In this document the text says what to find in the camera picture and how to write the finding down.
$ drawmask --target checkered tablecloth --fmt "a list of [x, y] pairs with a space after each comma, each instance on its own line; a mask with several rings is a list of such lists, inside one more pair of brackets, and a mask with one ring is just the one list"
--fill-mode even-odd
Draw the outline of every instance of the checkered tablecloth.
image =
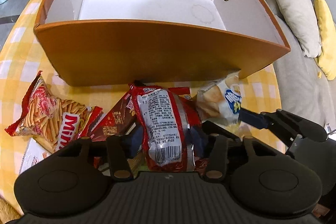
[[[41, 0], [30, 0], [13, 27], [0, 53], [0, 195], [21, 212], [16, 202], [13, 185], [21, 166], [28, 137], [10, 137], [5, 131], [8, 125], [21, 115], [21, 101], [37, 72], [42, 70], [43, 78], [51, 92], [61, 98], [73, 99], [86, 105], [97, 105], [109, 111], [128, 90], [127, 85], [106, 85], [74, 88], [60, 79], [42, 47], [33, 34], [36, 12]], [[189, 86], [196, 94], [203, 82], [157, 83], [164, 87]], [[273, 66], [241, 81], [243, 107], [255, 112], [274, 112], [281, 108], [278, 84]], [[241, 126], [240, 134], [252, 134], [279, 150], [284, 145], [268, 130], [256, 130]]]

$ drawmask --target sofa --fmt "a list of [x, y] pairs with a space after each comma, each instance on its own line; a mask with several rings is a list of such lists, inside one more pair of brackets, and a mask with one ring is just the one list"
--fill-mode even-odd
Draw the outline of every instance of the sofa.
[[265, 0], [285, 34], [291, 51], [273, 63], [281, 105], [286, 111], [336, 128], [336, 79], [328, 81], [313, 58], [303, 55], [297, 38], [285, 23], [276, 0]]

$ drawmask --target barcode number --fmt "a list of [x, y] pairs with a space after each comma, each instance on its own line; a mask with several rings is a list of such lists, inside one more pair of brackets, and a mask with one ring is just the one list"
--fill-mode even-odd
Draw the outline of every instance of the barcode number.
[[155, 149], [155, 162], [161, 164], [165, 161], [179, 160], [181, 156], [181, 146], [169, 146]]

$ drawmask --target chip bag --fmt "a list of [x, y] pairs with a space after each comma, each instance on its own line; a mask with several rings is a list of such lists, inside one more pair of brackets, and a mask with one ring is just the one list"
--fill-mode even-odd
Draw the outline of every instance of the chip bag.
[[22, 100], [20, 119], [5, 131], [11, 136], [39, 135], [58, 151], [74, 138], [86, 136], [101, 111], [50, 94], [39, 71]]
[[142, 149], [148, 168], [186, 171], [189, 153], [184, 135], [191, 126], [200, 126], [192, 102], [155, 85], [131, 85], [131, 91], [137, 118], [144, 128]]
[[208, 119], [224, 126], [237, 124], [241, 104], [237, 72], [197, 91], [196, 106], [201, 120]]

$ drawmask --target white snack bag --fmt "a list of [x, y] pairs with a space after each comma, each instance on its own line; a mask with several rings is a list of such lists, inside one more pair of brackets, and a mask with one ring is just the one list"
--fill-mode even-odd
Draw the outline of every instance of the white snack bag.
[[241, 104], [238, 72], [197, 91], [196, 106], [202, 121], [210, 120], [224, 126], [237, 124]]
[[33, 138], [30, 138], [26, 152], [23, 156], [21, 168], [19, 174], [26, 171], [30, 167], [34, 166], [38, 162], [44, 160], [46, 157], [51, 155], [50, 152], [45, 150], [41, 145], [38, 144]]

